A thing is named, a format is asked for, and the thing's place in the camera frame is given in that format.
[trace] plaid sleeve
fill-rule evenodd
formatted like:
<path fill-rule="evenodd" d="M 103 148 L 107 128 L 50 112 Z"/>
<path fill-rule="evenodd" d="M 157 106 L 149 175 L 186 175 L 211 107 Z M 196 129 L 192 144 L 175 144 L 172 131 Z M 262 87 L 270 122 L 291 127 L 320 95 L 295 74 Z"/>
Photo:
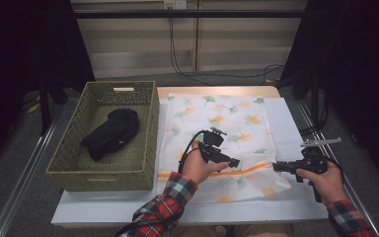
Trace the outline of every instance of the plaid sleeve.
<path fill-rule="evenodd" d="M 167 219 L 179 214 L 184 211 L 184 207 L 197 189 L 198 186 L 195 182 L 179 173 L 172 172 L 163 193 L 155 196 L 136 210 L 133 214 L 133 222 Z M 165 236 L 177 224 L 178 221 L 169 226 L 163 224 L 147 225 L 129 230 L 121 236 Z"/>
<path fill-rule="evenodd" d="M 341 233 L 362 237 L 379 236 L 347 199 L 334 202 L 329 206 L 328 212 L 331 222 Z"/>

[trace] table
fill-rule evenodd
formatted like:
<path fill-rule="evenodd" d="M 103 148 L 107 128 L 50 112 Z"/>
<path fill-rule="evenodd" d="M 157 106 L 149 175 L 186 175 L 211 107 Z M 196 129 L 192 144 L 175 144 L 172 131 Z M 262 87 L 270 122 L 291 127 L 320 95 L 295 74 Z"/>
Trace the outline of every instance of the table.
<path fill-rule="evenodd" d="M 169 93 L 263 96 L 271 127 L 277 159 L 301 159 L 301 136 L 283 99 L 273 87 L 161 87 L 158 153 Z M 298 184 L 295 176 L 282 174 L 292 188 L 271 197 L 258 197 L 231 203 L 190 203 L 180 220 L 182 225 L 293 222 L 327 218 L 326 208 L 316 203 L 313 190 Z M 132 213 L 156 195 L 138 192 L 64 192 L 54 213 L 52 224 L 66 228 L 120 226 L 131 220 Z"/>

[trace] handheld controller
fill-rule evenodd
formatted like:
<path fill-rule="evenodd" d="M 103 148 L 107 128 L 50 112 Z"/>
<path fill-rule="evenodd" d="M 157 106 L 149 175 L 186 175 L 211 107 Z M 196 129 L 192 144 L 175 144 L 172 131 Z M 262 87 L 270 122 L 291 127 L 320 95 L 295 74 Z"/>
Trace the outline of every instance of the handheld controller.
<path fill-rule="evenodd" d="M 187 150 L 183 154 L 183 157 L 180 161 L 180 166 L 178 168 L 179 173 L 181 173 L 184 168 L 184 163 L 186 162 L 186 159 L 188 156 L 187 152 L 190 148 L 190 145 L 199 134 L 202 134 L 202 142 L 198 143 L 198 148 L 201 153 L 202 159 L 205 161 L 205 163 L 208 163 L 208 161 L 212 161 L 214 163 L 228 162 L 229 167 L 234 168 L 234 167 L 239 166 L 240 160 L 230 158 L 229 156 L 222 154 L 221 150 L 217 148 L 221 145 L 221 143 L 224 140 L 221 134 L 225 134 L 225 135 L 227 134 L 215 127 L 212 127 L 211 130 L 212 131 L 208 131 L 208 130 L 199 131 L 189 142 Z"/>
<path fill-rule="evenodd" d="M 297 175 L 297 169 L 304 169 L 316 174 L 323 174 L 328 171 L 329 158 L 318 154 L 303 153 L 303 160 L 288 161 L 288 162 L 276 162 L 272 163 L 274 171 L 288 172 L 291 175 L 295 175 L 297 183 L 303 183 L 303 178 Z M 313 185 L 313 192 L 315 193 L 315 201 L 322 202 L 321 196 Z"/>

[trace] black fabric in basket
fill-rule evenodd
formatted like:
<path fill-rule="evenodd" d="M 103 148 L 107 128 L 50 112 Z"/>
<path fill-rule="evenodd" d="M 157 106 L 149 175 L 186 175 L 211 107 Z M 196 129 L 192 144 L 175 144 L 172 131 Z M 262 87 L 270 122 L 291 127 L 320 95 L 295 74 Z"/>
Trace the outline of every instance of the black fabric in basket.
<path fill-rule="evenodd" d="M 92 159 L 99 161 L 105 153 L 116 152 L 124 147 L 137 133 L 140 122 L 137 112 L 118 109 L 108 115 L 108 120 L 85 136 L 81 144 L 88 147 Z"/>

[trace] pants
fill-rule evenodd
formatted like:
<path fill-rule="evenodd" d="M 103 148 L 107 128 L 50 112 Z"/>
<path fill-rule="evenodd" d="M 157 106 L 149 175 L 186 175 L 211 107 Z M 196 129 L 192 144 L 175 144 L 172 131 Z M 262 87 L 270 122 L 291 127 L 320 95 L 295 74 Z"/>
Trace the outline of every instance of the pants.
<path fill-rule="evenodd" d="M 214 225 L 205 226 L 180 226 L 178 225 L 173 237 L 293 237 L 291 224 L 250 224 L 234 225 L 227 228 L 227 233 L 220 234 L 223 228 Z"/>

